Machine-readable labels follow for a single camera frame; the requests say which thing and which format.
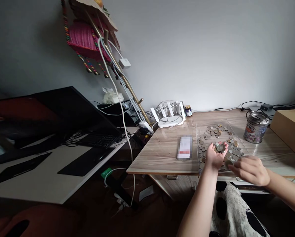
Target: white wall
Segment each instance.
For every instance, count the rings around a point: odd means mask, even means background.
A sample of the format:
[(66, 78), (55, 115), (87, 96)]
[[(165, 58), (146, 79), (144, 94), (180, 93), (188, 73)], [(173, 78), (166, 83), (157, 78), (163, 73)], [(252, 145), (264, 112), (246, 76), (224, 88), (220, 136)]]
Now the white wall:
[[(0, 1), (0, 86), (22, 95), (68, 85), (100, 100), (64, 40), (58, 1)], [(166, 99), (193, 109), (295, 99), (295, 0), (104, 0), (119, 28), (125, 72), (145, 109)]]

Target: hand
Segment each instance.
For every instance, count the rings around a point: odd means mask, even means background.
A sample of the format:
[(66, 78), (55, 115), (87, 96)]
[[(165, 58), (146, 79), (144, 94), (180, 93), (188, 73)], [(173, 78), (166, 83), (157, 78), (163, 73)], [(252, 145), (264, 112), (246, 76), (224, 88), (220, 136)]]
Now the hand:
[(207, 149), (206, 154), (206, 165), (204, 166), (205, 169), (213, 169), (214, 171), (219, 171), (219, 168), (223, 164), (224, 157), (228, 151), (228, 144), (224, 142), (225, 150), (223, 153), (216, 153), (214, 151), (215, 146), (211, 143)]
[(256, 156), (243, 156), (234, 163), (234, 166), (229, 165), (229, 169), (241, 179), (254, 185), (267, 186), (270, 183), (267, 169)]

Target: clear plastic tray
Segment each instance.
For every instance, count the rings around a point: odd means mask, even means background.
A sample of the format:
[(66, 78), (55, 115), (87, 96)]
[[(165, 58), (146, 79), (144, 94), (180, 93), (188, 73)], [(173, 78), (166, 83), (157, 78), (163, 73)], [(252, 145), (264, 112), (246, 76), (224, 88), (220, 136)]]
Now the clear plastic tray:
[[(219, 138), (217, 138), (216, 136), (212, 136), (210, 133), (208, 133), (208, 135), (210, 136), (210, 138), (207, 137), (207, 140), (203, 137), (201, 138), (202, 135), (204, 135), (205, 132), (207, 132), (207, 130), (209, 129), (208, 126), (212, 126), (213, 127), (213, 131), (214, 130), (224, 130), (226, 127), (227, 131), (222, 131), (221, 135), (219, 136)], [(233, 131), (231, 125), (229, 124), (229, 122), (226, 119), (223, 120), (217, 120), (217, 121), (212, 121), (210, 124), (209, 123), (197, 123), (196, 124), (196, 136), (197, 136), (197, 156), (198, 156), (198, 164), (199, 164), (199, 174), (201, 174), (202, 168), (204, 165), (202, 165), (202, 159), (204, 158), (205, 160), (205, 155), (206, 155), (206, 151), (203, 151), (202, 153), (199, 153), (200, 150), (200, 141), (203, 141), (204, 144), (206, 145), (206, 147), (208, 147), (211, 143), (214, 142), (227, 142), (228, 139), (230, 139), (231, 137), (233, 137), (234, 141), (237, 141), (238, 147), (241, 148), (241, 153), (244, 153), (244, 155), (249, 155), (246, 147), (243, 145), (243, 143), (241, 142), (241, 140), (239, 139), (239, 137), (237, 136), (237, 134)], [(235, 148), (235, 146), (232, 143), (227, 142), (227, 144), (229, 144), (229, 149), (231, 148)], [(227, 157), (225, 156), (224, 160), (229, 159), (233, 162), (235, 162), (236, 160), (239, 159), (239, 157), (233, 155), (234, 157)], [(228, 172), (229, 170), (222, 165), (219, 172)]]

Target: silver coin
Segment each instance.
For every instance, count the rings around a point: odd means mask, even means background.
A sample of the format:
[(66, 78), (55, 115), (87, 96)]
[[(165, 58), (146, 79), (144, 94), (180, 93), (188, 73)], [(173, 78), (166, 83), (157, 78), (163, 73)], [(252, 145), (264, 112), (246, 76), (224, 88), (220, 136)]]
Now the silver coin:
[(236, 151), (233, 152), (233, 154), (238, 156), (240, 154), (240, 152), (236, 150)]

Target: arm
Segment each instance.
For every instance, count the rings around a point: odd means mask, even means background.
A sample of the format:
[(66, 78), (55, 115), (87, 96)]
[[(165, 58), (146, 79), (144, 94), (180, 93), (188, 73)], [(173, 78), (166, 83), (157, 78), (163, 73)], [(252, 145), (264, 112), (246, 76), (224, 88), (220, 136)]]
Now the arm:
[(241, 179), (264, 186), (295, 211), (295, 183), (266, 169), (258, 157), (242, 157), (229, 168)]
[(228, 150), (228, 145), (224, 144), (226, 148), (223, 154), (216, 153), (212, 143), (208, 147), (205, 167), (177, 236), (209, 236), (217, 174)]

